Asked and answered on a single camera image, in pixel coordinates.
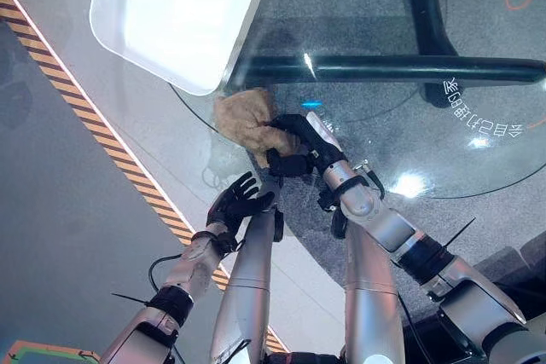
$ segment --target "floor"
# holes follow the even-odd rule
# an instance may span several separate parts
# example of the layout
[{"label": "floor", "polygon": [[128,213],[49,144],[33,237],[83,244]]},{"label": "floor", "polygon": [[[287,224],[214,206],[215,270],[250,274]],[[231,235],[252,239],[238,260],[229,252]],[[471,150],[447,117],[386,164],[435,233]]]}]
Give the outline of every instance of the floor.
[{"label": "floor", "polygon": [[[149,264],[180,244],[4,22],[0,46],[0,355],[18,339],[100,354],[139,309],[110,293],[150,298]],[[220,298],[192,313],[188,362],[207,362]]]}]

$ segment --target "glass table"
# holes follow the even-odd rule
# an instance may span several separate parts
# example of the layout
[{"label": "glass table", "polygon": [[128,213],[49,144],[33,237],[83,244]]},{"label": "glass table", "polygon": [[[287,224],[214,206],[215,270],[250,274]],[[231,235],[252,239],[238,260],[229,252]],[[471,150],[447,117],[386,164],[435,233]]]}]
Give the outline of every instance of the glass table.
[{"label": "glass table", "polygon": [[279,112],[317,112],[388,191],[482,194],[546,162],[545,3],[261,0],[225,87],[178,94],[213,127],[218,95],[266,86]]}]

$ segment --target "white tray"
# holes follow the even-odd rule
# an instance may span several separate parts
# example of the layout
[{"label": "white tray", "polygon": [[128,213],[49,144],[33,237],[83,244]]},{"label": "white tray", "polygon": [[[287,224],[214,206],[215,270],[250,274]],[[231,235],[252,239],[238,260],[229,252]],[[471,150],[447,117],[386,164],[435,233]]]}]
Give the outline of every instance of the white tray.
[{"label": "white tray", "polygon": [[233,70],[259,0],[91,0],[96,39],[193,95]]}]

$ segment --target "robotic hand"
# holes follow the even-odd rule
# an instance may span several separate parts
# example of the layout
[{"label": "robotic hand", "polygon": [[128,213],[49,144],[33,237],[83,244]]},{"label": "robotic hand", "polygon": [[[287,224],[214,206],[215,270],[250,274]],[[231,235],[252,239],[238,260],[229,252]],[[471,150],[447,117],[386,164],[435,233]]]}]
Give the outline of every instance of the robotic hand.
[{"label": "robotic hand", "polygon": [[271,205],[275,198],[272,192],[251,199],[258,192],[256,179],[251,179],[252,175],[252,172],[247,172],[217,197],[208,212],[207,226],[221,223],[227,228],[227,233],[235,238],[245,217],[253,217]]},{"label": "robotic hand", "polygon": [[307,118],[282,115],[271,125],[298,136],[308,154],[281,158],[269,151],[270,172],[297,176],[317,168],[329,188],[319,204],[329,211],[338,206],[334,224],[348,219],[362,227],[439,303],[442,324],[469,354],[487,356],[491,363],[546,362],[546,338],[523,327],[526,321],[518,306],[461,257],[387,208],[364,176],[350,167],[340,144],[315,113]]},{"label": "robotic hand", "polygon": [[235,235],[244,217],[271,205],[275,195],[256,199],[256,180],[246,173],[225,189],[208,212],[206,229],[186,247],[158,293],[102,355],[101,363],[173,363],[171,348],[198,298],[205,294],[220,260],[236,250]]}]

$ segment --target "round glass table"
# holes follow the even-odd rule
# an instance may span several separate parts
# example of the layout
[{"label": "round glass table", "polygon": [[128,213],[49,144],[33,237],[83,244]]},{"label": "round glass table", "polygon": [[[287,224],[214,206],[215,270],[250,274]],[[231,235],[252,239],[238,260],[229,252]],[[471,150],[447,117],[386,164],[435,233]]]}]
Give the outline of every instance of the round glass table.
[{"label": "round glass table", "polygon": [[[495,214],[472,239],[457,239],[454,251],[505,280],[496,272],[543,263],[533,262],[543,260],[541,223],[523,222],[529,213],[543,220],[542,211],[516,209],[514,191],[462,198],[515,184],[546,163],[544,10],[546,0],[261,0],[229,82],[204,97],[177,93],[211,128],[219,95],[254,86],[269,90],[279,113],[315,111],[353,165],[366,159],[387,191],[421,197],[386,199],[400,211],[405,205],[409,219],[436,239],[445,243],[456,232],[455,214],[468,217],[461,226],[469,212],[485,225]],[[280,209],[342,285],[345,244],[332,238],[317,204],[320,179],[287,179]],[[532,202],[532,193],[519,192]],[[514,217],[507,228],[499,226],[504,206]],[[513,229],[518,223],[521,229]],[[395,276],[415,315],[431,313],[415,283],[400,271]]]},{"label": "round glass table", "polygon": [[[214,127],[218,95],[266,86],[280,113],[315,111],[350,161],[367,159],[387,191],[482,194],[546,162],[546,82],[498,81],[510,70],[504,62],[478,82],[456,61],[433,64],[428,79],[397,78],[397,70],[427,54],[535,59],[543,72],[544,7],[546,0],[261,0],[231,80],[205,97],[177,92]],[[404,57],[389,66],[392,56]],[[365,77],[377,75],[376,61],[386,64],[380,81]],[[351,76],[363,66],[373,72]]]}]

